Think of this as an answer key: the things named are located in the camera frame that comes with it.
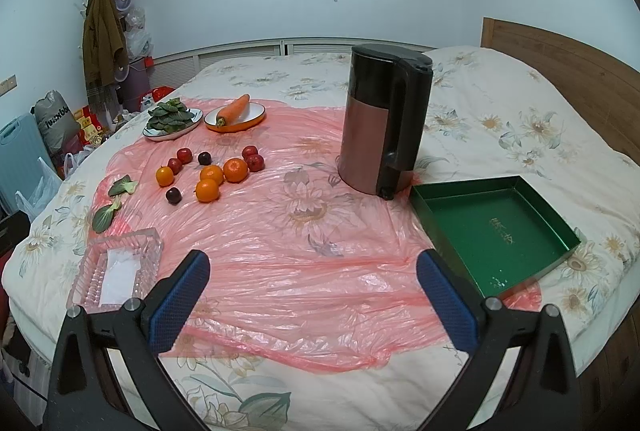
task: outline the white plate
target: white plate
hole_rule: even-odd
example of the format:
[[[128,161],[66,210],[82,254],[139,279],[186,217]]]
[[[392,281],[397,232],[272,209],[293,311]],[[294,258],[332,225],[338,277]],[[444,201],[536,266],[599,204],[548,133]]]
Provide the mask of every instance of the white plate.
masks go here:
[[[254,125],[257,125],[259,122],[261,122],[265,116],[265,109],[262,104],[258,104],[257,102],[250,102],[234,122],[229,125],[218,127],[216,126],[216,118],[223,107],[225,106],[220,106],[213,111],[210,111],[204,118],[204,122],[207,125],[207,128],[218,133],[235,133],[237,131],[249,129],[250,127],[254,127]]]
[[[166,131],[160,131],[157,129],[147,129],[145,127],[142,130],[142,134],[146,136],[149,140],[153,140],[154,142],[163,142],[165,140],[175,140],[177,138],[180,138],[182,135],[186,135],[187,133],[196,129],[196,127],[198,127],[198,124],[202,120],[201,109],[195,109],[194,107],[190,107],[188,111],[192,112],[195,115],[191,119],[193,121],[193,124],[191,124],[190,126],[170,134],[167,134]]]

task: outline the white paper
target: white paper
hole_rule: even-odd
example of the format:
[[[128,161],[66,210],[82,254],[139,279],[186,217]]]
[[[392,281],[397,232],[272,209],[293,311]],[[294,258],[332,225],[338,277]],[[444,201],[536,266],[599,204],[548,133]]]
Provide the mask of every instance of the white paper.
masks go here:
[[[122,305],[133,293],[140,256],[131,249],[109,249],[102,280],[100,305]]]

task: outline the wooden headboard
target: wooden headboard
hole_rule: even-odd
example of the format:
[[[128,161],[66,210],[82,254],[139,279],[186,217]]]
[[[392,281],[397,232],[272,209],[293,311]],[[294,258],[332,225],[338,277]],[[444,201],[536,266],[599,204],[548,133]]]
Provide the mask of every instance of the wooden headboard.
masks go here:
[[[548,78],[610,147],[640,164],[640,72],[547,30],[484,18],[482,43]]]

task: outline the white plastic bag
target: white plastic bag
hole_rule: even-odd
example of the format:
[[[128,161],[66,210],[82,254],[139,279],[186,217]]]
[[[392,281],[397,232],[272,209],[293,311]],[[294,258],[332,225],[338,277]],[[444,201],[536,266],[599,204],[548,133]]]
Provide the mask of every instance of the white plastic bag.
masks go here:
[[[151,34],[146,30],[134,28],[131,32],[124,32],[127,39],[127,52],[129,61],[135,61],[141,57],[146,57],[151,53]]]
[[[9,369],[9,365],[4,361],[2,354],[4,350],[0,349],[0,389],[5,389],[9,395],[14,395],[14,376]]]
[[[78,169],[78,166],[82,163],[82,161],[87,158],[95,150],[95,148],[96,146],[88,145],[85,146],[80,153],[67,153],[65,155],[65,165],[63,168],[65,171],[65,180],[69,178],[69,176],[71,176],[76,171],[76,169]]]
[[[27,200],[20,191],[15,192],[15,202],[18,208],[27,214],[29,221],[33,223],[45,207],[52,201],[53,197],[58,193],[62,180],[56,175],[56,172],[46,165],[42,157],[38,157],[40,168],[42,170],[42,178],[36,186],[35,190]]]
[[[144,28],[145,27],[145,9],[139,6],[133,7],[131,12],[127,14],[125,18],[127,22],[127,26],[129,30],[133,30],[134,28]]]
[[[151,93],[147,93],[144,97],[142,97],[142,101],[140,102],[140,111],[146,111],[150,107],[156,105],[156,101],[154,101],[154,96]]]

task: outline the tangerine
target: tangerine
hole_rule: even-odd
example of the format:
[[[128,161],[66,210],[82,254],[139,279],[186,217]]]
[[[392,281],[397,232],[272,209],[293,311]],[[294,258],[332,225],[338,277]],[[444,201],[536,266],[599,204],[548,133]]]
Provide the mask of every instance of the tangerine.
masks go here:
[[[158,185],[160,187],[166,187],[173,184],[174,172],[171,170],[171,167],[164,166],[156,171],[156,180],[158,181]]]
[[[216,181],[210,178],[200,180],[196,185],[196,198],[204,204],[220,198],[220,189]]]
[[[218,185],[222,185],[222,182],[225,181],[225,175],[222,172],[222,169],[220,169],[220,166],[210,165],[202,168],[202,171],[200,171],[200,179],[215,180]]]
[[[249,167],[246,162],[240,158],[232,158],[225,162],[223,167],[225,178],[232,184],[242,182],[249,174]]]

